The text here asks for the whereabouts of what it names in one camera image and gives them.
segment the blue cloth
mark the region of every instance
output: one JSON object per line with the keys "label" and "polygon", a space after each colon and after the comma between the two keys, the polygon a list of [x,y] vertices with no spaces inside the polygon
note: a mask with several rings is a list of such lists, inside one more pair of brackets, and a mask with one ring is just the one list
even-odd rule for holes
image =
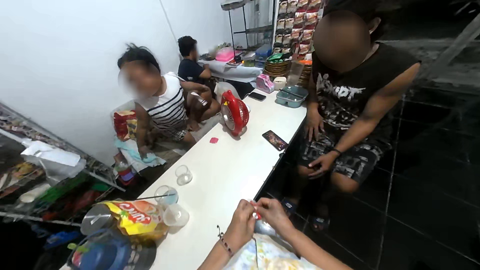
{"label": "blue cloth", "polygon": [[164,159],[157,157],[153,153],[148,153],[147,157],[145,159],[142,159],[140,157],[140,153],[138,152],[138,148],[136,147],[137,144],[132,144],[132,142],[134,142],[133,140],[132,142],[129,141],[122,142],[118,138],[115,138],[115,147],[128,151],[130,157],[132,157],[135,161],[141,162],[149,167],[155,167],[166,163]]}

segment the hand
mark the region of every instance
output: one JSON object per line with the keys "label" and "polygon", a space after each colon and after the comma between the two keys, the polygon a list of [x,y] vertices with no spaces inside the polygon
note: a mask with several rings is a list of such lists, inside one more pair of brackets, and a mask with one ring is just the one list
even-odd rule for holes
{"label": "hand", "polygon": [[257,206],[257,211],[262,216],[262,219],[265,219],[267,223],[275,229],[276,233],[283,238],[285,238],[284,236],[292,229],[295,229],[279,201],[261,198],[257,202]]}
{"label": "hand", "polygon": [[200,130],[200,126],[198,125],[198,122],[195,121],[194,119],[192,118],[189,118],[187,120],[187,130],[189,131],[199,131]]}
{"label": "hand", "polygon": [[255,208],[246,200],[240,200],[237,209],[233,213],[232,221],[223,235],[233,253],[236,253],[253,237]]}
{"label": "hand", "polygon": [[320,169],[310,173],[308,176],[315,176],[319,175],[323,172],[328,171],[331,167],[333,162],[336,158],[338,158],[339,154],[337,152],[331,151],[327,154],[321,155],[319,158],[314,160],[312,163],[308,164],[308,167],[312,168],[318,164],[321,165]]}
{"label": "hand", "polygon": [[138,148],[138,153],[140,154],[141,159],[146,159],[148,153],[152,153],[152,150],[148,149],[147,146],[141,146]]}
{"label": "hand", "polygon": [[318,139],[319,131],[325,132],[324,130],[324,119],[320,116],[320,113],[317,109],[307,110],[307,122],[305,124],[305,131],[308,132],[308,141],[312,141],[312,136],[315,135],[315,139]]}

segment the sandal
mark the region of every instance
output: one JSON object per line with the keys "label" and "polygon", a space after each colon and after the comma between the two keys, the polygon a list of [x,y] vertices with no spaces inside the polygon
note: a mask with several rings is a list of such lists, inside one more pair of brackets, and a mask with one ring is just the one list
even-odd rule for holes
{"label": "sandal", "polygon": [[293,214],[297,211],[297,205],[290,202],[286,198],[283,198],[283,200],[280,203],[282,204],[283,209],[287,213],[287,216],[290,216],[291,214]]}
{"label": "sandal", "polygon": [[330,218],[321,218],[321,217],[314,217],[310,216],[309,217],[309,223],[310,227],[314,232],[319,232],[328,229],[328,226],[330,225]]}

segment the striped shirt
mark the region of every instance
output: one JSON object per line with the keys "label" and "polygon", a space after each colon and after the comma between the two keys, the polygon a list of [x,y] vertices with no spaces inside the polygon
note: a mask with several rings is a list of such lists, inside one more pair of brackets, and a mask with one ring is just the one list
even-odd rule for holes
{"label": "striped shirt", "polygon": [[163,95],[143,98],[135,102],[148,112],[161,133],[180,141],[185,136],[187,127],[183,88],[174,73],[167,73],[163,77],[167,83],[167,89]]}

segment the red fan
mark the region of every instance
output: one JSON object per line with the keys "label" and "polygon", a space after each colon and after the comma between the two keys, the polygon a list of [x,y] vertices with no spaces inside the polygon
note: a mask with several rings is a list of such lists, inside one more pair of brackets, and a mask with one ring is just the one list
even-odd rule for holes
{"label": "red fan", "polygon": [[221,112],[227,128],[231,130],[233,136],[238,136],[248,123],[249,113],[247,105],[236,98],[232,91],[228,90],[222,95]]}

